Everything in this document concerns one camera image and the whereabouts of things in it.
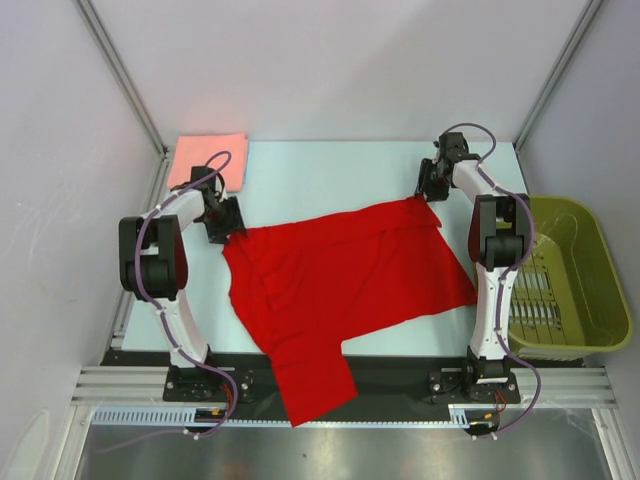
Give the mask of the red t shirt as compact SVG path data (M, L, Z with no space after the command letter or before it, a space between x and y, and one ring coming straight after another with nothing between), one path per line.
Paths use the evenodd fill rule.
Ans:
M415 196L252 228L223 250L231 305L277 372L344 357L345 341L475 303L475 287Z

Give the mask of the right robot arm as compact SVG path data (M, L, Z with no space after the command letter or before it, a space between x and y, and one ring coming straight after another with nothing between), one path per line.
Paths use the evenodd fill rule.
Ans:
M517 388L510 371L509 313L519 269L533 253L533 215L527 195L508 191L484 170L497 147L488 128L459 123L434 145L436 156L421 161L415 193L434 203L458 189L471 203L468 253L477 277L477 306L460 373L452 386L433 380L430 388L436 398L490 403Z

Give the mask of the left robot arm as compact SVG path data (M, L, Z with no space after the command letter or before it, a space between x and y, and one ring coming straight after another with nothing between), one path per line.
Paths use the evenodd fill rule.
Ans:
M162 203L118 225L121 286L152 310L168 344L170 366L163 393L168 402L208 401L230 387L213 364L186 296L183 232L194 224L204 226L214 245L247 233L237 198L226 193L221 168L193 167L190 180L173 188Z

